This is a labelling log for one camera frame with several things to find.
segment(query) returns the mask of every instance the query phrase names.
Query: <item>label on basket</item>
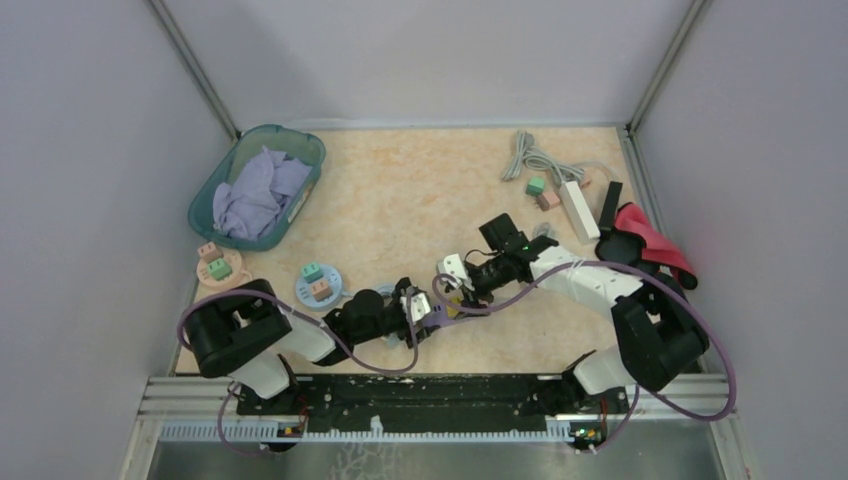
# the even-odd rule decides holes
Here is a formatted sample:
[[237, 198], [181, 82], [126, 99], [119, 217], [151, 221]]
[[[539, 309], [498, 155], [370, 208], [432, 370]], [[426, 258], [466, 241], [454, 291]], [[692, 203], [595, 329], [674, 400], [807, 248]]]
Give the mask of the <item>label on basket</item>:
[[294, 221], [294, 217], [296, 217], [297, 214], [300, 213], [300, 207], [302, 207], [303, 203], [306, 202], [306, 199], [309, 198], [309, 194], [312, 193], [312, 187], [314, 186], [315, 184], [313, 183], [312, 185], [306, 187], [306, 190], [304, 190], [303, 192], [303, 196], [300, 197], [300, 200], [297, 201], [297, 205], [295, 205], [292, 209], [292, 213], [289, 214], [289, 223], [292, 223]]

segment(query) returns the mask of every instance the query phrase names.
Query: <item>beige table surface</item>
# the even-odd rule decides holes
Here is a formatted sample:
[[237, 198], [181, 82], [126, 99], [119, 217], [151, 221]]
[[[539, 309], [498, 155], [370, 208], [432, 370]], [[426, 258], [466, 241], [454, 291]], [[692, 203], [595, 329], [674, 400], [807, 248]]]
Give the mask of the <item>beige table surface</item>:
[[[599, 160], [624, 183], [621, 202], [633, 200], [621, 147], [613, 128], [531, 128], [537, 144], [563, 162]], [[245, 253], [247, 269], [268, 279], [277, 296], [307, 311], [294, 296], [300, 267], [316, 261], [335, 266], [345, 288], [356, 291], [409, 276], [429, 291], [438, 260], [472, 248], [486, 250], [477, 228], [507, 212], [528, 237], [540, 222], [551, 223], [566, 248], [596, 258], [581, 245], [562, 208], [542, 212], [524, 194], [526, 168], [512, 182], [501, 172], [512, 156], [514, 129], [319, 131], [327, 147], [321, 180], [274, 249]], [[584, 190], [599, 213], [607, 190], [603, 172], [588, 170]], [[551, 179], [545, 176], [548, 188]], [[469, 260], [480, 260], [472, 254]], [[495, 301], [518, 291], [496, 291]], [[211, 292], [199, 287], [197, 299]], [[615, 342], [612, 325], [563, 295], [537, 290], [490, 317], [444, 328], [421, 344], [412, 373], [561, 372], [577, 357]], [[386, 368], [408, 365], [412, 351], [389, 348], [382, 339], [358, 345], [357, 356]], [[317, 367], [294, 354], [295, 372], [360, 373], [346, 360]], [[182, 351], [176, 373], [197, 373]]]

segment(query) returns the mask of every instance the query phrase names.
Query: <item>gray floor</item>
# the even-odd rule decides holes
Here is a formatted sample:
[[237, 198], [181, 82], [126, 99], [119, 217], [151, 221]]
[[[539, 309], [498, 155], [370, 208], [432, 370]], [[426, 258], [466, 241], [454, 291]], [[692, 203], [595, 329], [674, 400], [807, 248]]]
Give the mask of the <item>gray floor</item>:
[[633, 422], [626, 428], [597, 456], [527, 444], [305, 444], [257, 459], [215, 443], [161, 443], [149, 480], [722, 478], [706, 424]]

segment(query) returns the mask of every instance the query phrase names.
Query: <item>red cloth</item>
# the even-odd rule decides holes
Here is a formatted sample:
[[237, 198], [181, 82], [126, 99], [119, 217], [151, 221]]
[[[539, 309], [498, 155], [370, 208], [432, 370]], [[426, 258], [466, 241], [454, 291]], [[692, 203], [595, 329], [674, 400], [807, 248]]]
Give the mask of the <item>red cloth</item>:
[[668, 265], [672, 269], [680, 269], [695, 276], [695, 269], [683, 257], [683, 252], [677, 248], [677, 245], [654, 230], [645, 212], [637, 205], [629, 203], [621, 207], [615, 217], [614, 225], [618, 230], [638, 235], [645, 241], [642, 260]]

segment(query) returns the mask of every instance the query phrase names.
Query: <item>black wire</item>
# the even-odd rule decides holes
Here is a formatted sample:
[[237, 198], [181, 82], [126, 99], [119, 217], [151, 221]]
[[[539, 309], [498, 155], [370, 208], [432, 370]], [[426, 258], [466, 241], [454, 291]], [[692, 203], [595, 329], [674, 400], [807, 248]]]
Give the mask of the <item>black wire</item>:
[[469, 250], [469, 251], [468, 251], [468, 253], [466, 253], [466, 254], [465, 254], [465, 258], [463, 258], [463, 259], [462, 259], [462, 261], [463, 261], [463, 262], [467, 262], [467, 261], [468, 261], [468, 256], [469, 256], [469, 255], [471, 255], [471, 254], [472, 254], [472, 253], [474, 253], [474, 252], [477, 252], [477, 253], [479, 253], [479, 254], [481, 254], [481, 255], [485, 255], [485, 256], [487, 256], [487, 257], [494, 257], [495, 255], [497, 255], [497, 254], [498, 254], [498, 252], [488, 252], [488, 253], [487, 253], [487, 252], [484, 252], [483, 250], [480, 250], [480, 249], [478, 249], [478, 248], [474, 248], [474, 249]]

